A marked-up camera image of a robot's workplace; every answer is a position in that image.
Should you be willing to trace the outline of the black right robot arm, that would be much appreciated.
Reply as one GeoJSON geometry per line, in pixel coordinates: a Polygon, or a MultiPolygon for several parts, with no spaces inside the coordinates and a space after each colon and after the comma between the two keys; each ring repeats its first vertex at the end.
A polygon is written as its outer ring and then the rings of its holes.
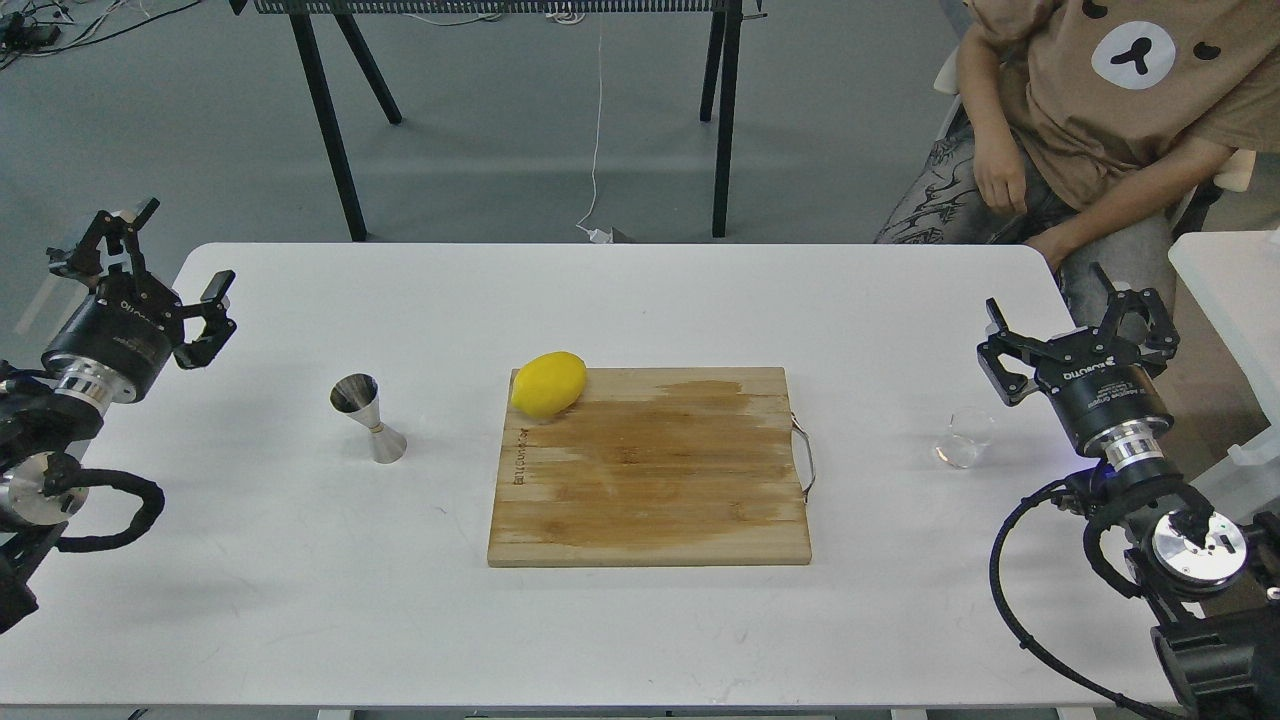
{"type": "Polygon", "coordinates": [[[1061,676],[1142,717],[1169,716],[1068,666],[1009,605],[1006,539],[1030,510],[1051,502],[1083,518],[1093,573],[1155,615],[1151,639],[1181,717],[1275,719],[1277,516],[1229,519],[1160,448],[1172,416],[1153,380],[1175,356],[1179,334],[1156,290],[1119,288],[1098,264],[1091,269],[1107,295],[1097,325],[1034,340],[1011,331],[993,299],[986,302],[989,336],[977,354],[1004,404],[1042,393],[1075,452],[1094,462],[1041,487],[1006,518],[988,561],[995,607],[1020,647],[1061,676]]]}

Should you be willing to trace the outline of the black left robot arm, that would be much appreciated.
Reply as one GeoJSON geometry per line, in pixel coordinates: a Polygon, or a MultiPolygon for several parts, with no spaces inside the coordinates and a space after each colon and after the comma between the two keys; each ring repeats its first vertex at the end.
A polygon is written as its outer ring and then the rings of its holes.
{"type": "Polygon", "coordinates": [[[52,550],[91,553],[145,536],[165,506],[163,489],[128,471],[86,468],[69,448],[102,429],[114,404],[141,401],[166,361],[207,366],[236,332],[227,291],[236,274],[216,273],[196,304],[146,266],[140,231],[157,210],[99,211],[69,249],[49,249],[51,274],[87,293],[50,341],[36,369],[3,364],[1,624],[13,628],[38,607],[29,579],[52,550]],[[69,537],[69,519],[93,487],[140,501],[129,525],[110,536],[69,537]]]}

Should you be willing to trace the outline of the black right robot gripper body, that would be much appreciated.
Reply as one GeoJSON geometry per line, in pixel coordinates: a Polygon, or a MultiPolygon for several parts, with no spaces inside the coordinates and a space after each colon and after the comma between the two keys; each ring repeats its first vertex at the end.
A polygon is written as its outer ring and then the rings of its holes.
{"type": "Polygon", "coordinates": [[[1048,341],[1050,355],[1036,363],[1036,383],[1050,398],[1075,452],[1105,454],[1103,437],[1138,423],[1155,437],[1174,419],[1153,378],[1167,366],[1157,352],[1143,352],[1123,337],[1103,340],[1093,331],[1075,331],[1048,341]]]}

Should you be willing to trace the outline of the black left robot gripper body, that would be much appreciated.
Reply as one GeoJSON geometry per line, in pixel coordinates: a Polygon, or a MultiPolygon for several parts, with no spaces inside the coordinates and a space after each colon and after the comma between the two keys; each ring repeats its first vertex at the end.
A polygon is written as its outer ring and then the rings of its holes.
{"type": "Polygon", "coordinates": [[[54,336],[42,366],[60,373],[95,363],[124,380],[116,402],[138,402],[184,338],[179,309],[179,296],[154,275],[113,268],[54,336]]]}

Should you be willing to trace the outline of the person's right hand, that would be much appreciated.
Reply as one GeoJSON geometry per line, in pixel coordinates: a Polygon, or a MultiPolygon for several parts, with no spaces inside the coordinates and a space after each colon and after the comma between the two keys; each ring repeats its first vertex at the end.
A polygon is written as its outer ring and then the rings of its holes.
{"type": "Polygon", "coordinates": [[[1027,209],[1027,174],[1021,150],[1009,129],[977,129],[974,178],[986,205],[1004,215],[1027,209]]]}

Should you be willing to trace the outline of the person's left hand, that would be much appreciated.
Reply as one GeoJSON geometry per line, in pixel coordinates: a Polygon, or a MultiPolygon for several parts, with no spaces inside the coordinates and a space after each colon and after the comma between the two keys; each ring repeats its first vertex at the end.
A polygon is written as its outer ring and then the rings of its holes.
{"type": "Polygon", "coordinates": [[[1044,260],[1051,273],[1059,273],[1065,260],[1075,251],[1075,237],[1062,227],[1048,228],[1024,241],[1029,249],[1034,249],[1044,260]]]}

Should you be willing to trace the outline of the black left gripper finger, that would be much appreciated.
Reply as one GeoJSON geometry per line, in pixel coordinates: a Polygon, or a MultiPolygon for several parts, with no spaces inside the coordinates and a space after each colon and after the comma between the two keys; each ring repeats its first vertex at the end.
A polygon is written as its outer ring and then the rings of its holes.
{"type": "Polygon", "coordinates": [[[159,209],[159,199],[147,199],[131,211],[100,210],[88,228],[69,249],[47,249],[47,270],[50,274],[76,281],[88,290],[96,290],[108,275],[123,274],[132,279],[133,287],[141,290],[160,286],[146,266],[141,252],[138,231],[145,227],[159,209]],[[100,245],[108,246],[108,256],[124,254],[129,269],[114,266],[102,269],[100,245]]]}
{"type": "Polygon", "coordinates": [[[236,273],[233,270],[215,273],[202,292],[200,302],[179,309],[183,320],[197,316],[204,320],[204,328],[196,340],[174,347],[174,359],[182,369],[207,366],[236,333],[237,324],[228,316],[227,302],[227,293],[234,281],[236,273]]]}

